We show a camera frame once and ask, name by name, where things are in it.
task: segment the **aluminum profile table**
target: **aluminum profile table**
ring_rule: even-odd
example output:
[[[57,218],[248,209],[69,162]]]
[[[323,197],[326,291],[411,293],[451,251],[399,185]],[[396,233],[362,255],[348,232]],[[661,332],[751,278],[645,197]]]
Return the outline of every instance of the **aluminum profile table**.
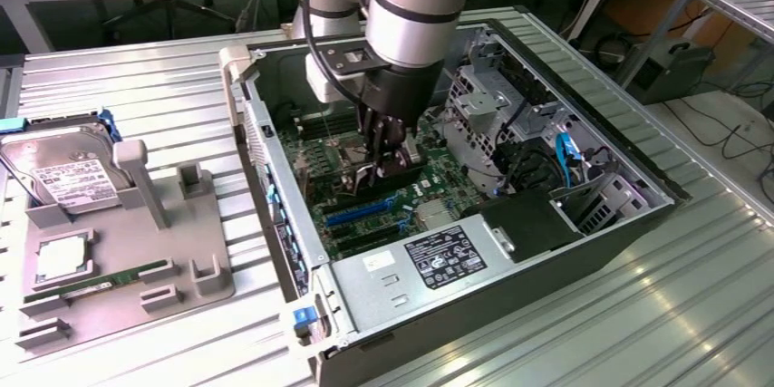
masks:
[[[653,48],[663,40],[670,26],[683,14],[691,0],[675,0],[669,8],[665,19],[658,24],[647,43],[631,60],[625,63],[615,76],[615,81],[623,87],[629,86],[645,64]],[[774,0],[699,0],[714,12],[725,15],[731,21],[747,29],[758,38],[774,45]]]
[[[499,19],[667,172],[693,202],[592,276],[468,334],[370,385],[765,385],[774,382],[774,234],[767,212],[642,110],[531,15]],[[312,385],[279,329],[278,279],[227,130],[216,51],[279,32],[35,55],[19,113],[105,104],[127,136],[151,145],[160,177],[173,164],[212,170],[236,296],[157,323],[16,363],[13,259],[19,187],[8,185],[0,241],[0,384]]]

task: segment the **white plastic part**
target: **white plastic part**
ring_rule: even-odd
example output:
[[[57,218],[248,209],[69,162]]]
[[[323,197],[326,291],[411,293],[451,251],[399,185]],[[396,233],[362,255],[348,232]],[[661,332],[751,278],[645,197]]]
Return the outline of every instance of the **white plastic part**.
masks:
[[[306,55],[306,80],[310,82],[310,88],[312,88],[312,92],[315,93],[316,99],[320,100],[323,103],[331,103],[338,100],[344,100],[344,97],[340,92],[336,91],[334,86],[330,84],[323,72],[320,72],[319,68],[316,67],[315,59],[312,59],[312,55]],[[352,90],[355,93],[360,93],[363,89],[363,82],[366,80],[364,73],[350,74],[346,76],[340,76],[335,74],[339,82],[342,82],[343,86],[347,89]]]
[[[251,51],[246,45],[231,45],[218,52],[218,63],[220,64],[220,82],[226,93],[226,107],[228,108],[228,120],[231,125],[239,124],[238,104],[231,91],[232,83],[243,79],[242,74],[251,66]]]

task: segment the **blue pcie slot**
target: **blue pcie slot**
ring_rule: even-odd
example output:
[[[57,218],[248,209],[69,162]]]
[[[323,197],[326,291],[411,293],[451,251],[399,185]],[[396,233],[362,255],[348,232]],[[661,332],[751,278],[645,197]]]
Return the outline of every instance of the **blue pcie slot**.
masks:
[[[398,194],[391,196],[387,199],[383,199],[378,203],[374,203],[368,206],[362,208],[356,208],[355,210],[350,210],[348,212],[343,212],[339,215],[334,215],[332,217],[326,218],[326,227],[338,226],[339,224],[346,224],[352,222],[360,218],[370,217],[371,215],[376,215],[378,213],[386,212],[392,208],[395,204],[395,199],[398,198]]]

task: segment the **power supply label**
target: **power supply label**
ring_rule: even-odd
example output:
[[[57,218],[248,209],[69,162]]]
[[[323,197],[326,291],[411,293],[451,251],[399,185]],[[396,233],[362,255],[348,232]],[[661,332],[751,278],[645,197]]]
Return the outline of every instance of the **power supply label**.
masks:
[[[486,262],[460,226],[408,242],[404,247],[430,289],[486,269]]]
[[[32,174],[65,208],[116,197],[116,188],[97,159],[36,168]]]

